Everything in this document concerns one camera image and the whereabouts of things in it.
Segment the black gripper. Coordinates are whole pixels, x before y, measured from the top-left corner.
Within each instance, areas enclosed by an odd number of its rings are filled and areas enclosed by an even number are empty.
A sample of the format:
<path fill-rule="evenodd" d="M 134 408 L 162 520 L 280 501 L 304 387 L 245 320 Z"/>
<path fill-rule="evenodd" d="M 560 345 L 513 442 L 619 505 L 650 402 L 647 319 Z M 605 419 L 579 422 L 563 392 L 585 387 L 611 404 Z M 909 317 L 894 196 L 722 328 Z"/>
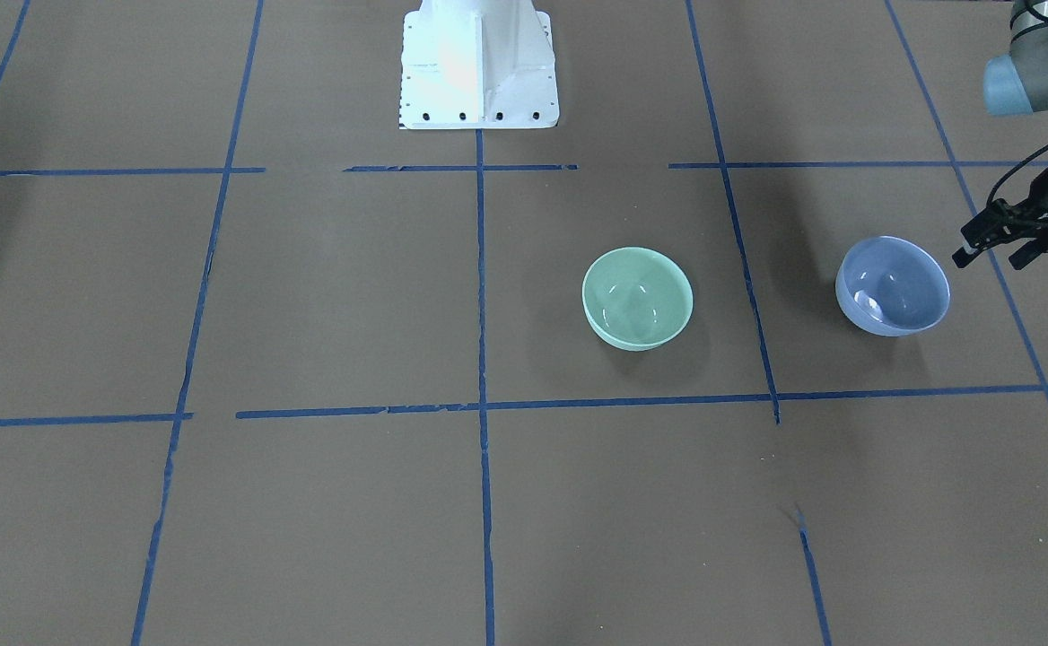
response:
<path fill-rule="evenodd" d="M 997 199 L 991 215 L 976 215 L 960 229 L 962 244 L 952 253 L 952 262 L 964 270 L 984 252 L 997 245 L 1025 244 L 1009 255 L 1012 270 L 1024 270 L 1048 253 L 1048 168 L 1030 184 L 1028 196 L 1017 204 Z"/>

